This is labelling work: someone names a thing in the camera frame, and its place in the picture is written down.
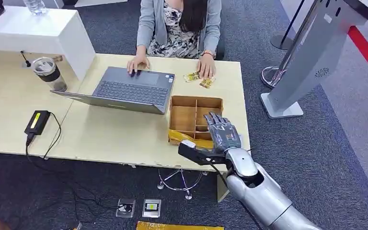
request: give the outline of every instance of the chrome chair leg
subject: chrome chair leg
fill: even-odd
[[[160,169],[159,169],[159,178],[160,178],[160,182],[159,184],[157,185],[157,188],[158,189],[163,189],[165,186],[173,191],[186,191],[186,195],[185,195],[185,198],[187,200],[190,200],[193,198],[192,194],[191,194],[191,189],[194,188],[198,183],[199,181],[201,180],[201,177],[203,175],[203,172],[200,171],[199,172],[199,175],[196,179],[196,181],[194,182],[194,184],[191,184],[191,185],[187,185],[187,181],[185,180],[185,177],[184,177],[184,170],[183,169],[177,169],[175,170],[174,172],[172,172],[171,174],[169,174],[166,178],[162,178],[161,177],[161,173],[160,173]],[[175,187],[172,187],[172,186],[169,186],[167,184],[167,181],[172,178],[173,176],[175,176],[176,174],[180,173],[181,174],[181,179],[183,181],[183,184],[184,184],[184,188],[175,188]]]

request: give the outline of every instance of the laptop touchpad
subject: laptop touchpad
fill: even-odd
[[[126,83],[155,85],[159,79],[159,75],[157,73],[148,73],[143,71],[139,76],[135,74],[133,77],[128,76],[128,78],[129,80],[127,80]]]

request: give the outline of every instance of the silver robotic arm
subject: silver robotic arm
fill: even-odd
[[[233,172],[226,178],[232,195],[271,230],[320,230],[298,210],[280,186],[244,149],[229,149]]]
[[[281,191],[278,183],[241,149],[236,128],[228,119],[210,113],[205,116],[214,142],[213,151],[198,149],[184,140],[178,153],[200,165],[226,164],[226,185],[233,196],[271,230],[320,230],[298,210]]]

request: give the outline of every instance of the power adapter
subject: power adapter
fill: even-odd
[[[49,111],[35,110],[32,118],[27,124],[26,129],[24,130],[24,133],[27,134],[27,141],[26,141],[27,146],[30,145],[35,136],[42,134],[49,117],[50,117]]]

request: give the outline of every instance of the woman's hand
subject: woman's hand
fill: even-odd
[[[132,71],[134,70],[135,73],[138,72],[138,66],[140,64],[145,64],[146,68],[150,68],[150,62],[146,57],[146,47],[145,46],[138,46],[138,49],[136,51],[136,56],[128,61],[126,69],[129,74],[132,74]]]
[[[215,75],[214,58],[209,53],[204,53],[197,64],[199,77],[203,79],[212,78]]]

